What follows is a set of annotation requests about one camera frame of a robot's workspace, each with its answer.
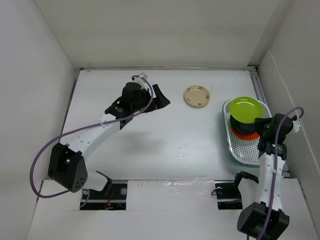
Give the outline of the orange plate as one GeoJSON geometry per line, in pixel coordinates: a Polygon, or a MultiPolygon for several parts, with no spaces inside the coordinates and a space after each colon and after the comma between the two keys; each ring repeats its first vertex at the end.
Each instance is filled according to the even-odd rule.
{"type": "Polygon", "coordinates": [[[251,133],[251,134],[243,134],[237,132],[233,126],[231,126],[231,130],[235,136],[237,136],[239,139],[242,139],[244,141],[253,141],[253,140],[258,140],[260,135],[257,132],[251,133]]]}

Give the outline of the black plate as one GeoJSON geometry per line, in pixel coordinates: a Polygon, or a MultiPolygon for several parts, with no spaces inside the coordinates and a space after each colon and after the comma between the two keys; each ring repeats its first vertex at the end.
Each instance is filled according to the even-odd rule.
{"type": "Polygon", "coordinates": [[[254,123],[242,123],[236,120],[232,115],[229,119],[233,129],[240,134],[250,135],[256,132],[256,127],[254,123]]]}

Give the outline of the lime green plate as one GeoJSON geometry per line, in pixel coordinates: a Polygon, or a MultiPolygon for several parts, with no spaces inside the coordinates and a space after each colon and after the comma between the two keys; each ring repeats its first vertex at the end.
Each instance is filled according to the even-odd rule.
{"type": "Polygon", "coordinates": [[[241,96],[233,99],[229,105],[231,116],[240,123],[252,124],[264,114],[262,105],[254,98],[241,96]]]}

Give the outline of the cream plate with small motifs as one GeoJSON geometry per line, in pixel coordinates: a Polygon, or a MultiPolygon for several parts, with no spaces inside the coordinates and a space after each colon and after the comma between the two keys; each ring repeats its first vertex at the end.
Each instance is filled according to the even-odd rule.
{"type": "Polygon", "coordinates": [[[183,94],[185,102],[193,108],[203,108],[210,102],[210,92],[203,86],[188,87],[183,94]]]}

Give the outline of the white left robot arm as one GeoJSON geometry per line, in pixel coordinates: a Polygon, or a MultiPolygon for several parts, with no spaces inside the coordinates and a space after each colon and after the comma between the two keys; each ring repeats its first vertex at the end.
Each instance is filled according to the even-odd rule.
{"type": "Polygon", "coordinates": [[[159,86],[150,91],[140,78],[128,82],[121,96],[109,106],[97,126],[67,144],[57,143],[51,150],[48,176],[72,193],[94,190],[100,198],[111,194],[112,180],[99,171],[87,171],[90,155],[111,135],[124,128],[136,113],[148,113],[170,104],[159,86]]]}

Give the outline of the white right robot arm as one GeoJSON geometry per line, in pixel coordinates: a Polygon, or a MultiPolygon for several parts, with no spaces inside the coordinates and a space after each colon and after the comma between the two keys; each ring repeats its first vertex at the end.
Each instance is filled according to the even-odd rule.
{"type": "Polygon", "coordinates": [[[294,121],[285,114],[256,118],[259,134],[259,177],[254,202],[244,208],[237,230],[256,240],[277,240],[289,226],[290,218],[281,202],[281,180],[288,151],[284,144],[293,130],[294,121]]]}

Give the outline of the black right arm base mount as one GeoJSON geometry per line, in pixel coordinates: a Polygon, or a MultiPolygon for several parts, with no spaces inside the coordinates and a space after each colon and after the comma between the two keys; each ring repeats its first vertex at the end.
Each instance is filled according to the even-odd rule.
{"type": "Polygon", "coordinates": [[[211,192],[216,197],[219,210],[242,210],[242,196],[238,187],[232,181],[216,181],[211,192]]]}

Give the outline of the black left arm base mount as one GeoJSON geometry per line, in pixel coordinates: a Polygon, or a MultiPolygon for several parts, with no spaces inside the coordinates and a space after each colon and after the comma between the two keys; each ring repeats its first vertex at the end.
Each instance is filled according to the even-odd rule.
{"type": "Polygon", "coordinates": [[[90,211],[125,211],[127,207],[127,181],[115,181],[112,184],[111,191],[107,196],[91,189],[89,191],[89,199],[83,205],[88,197],[88,192],[83,191],[80,200],[80,210],[90,211]]]}

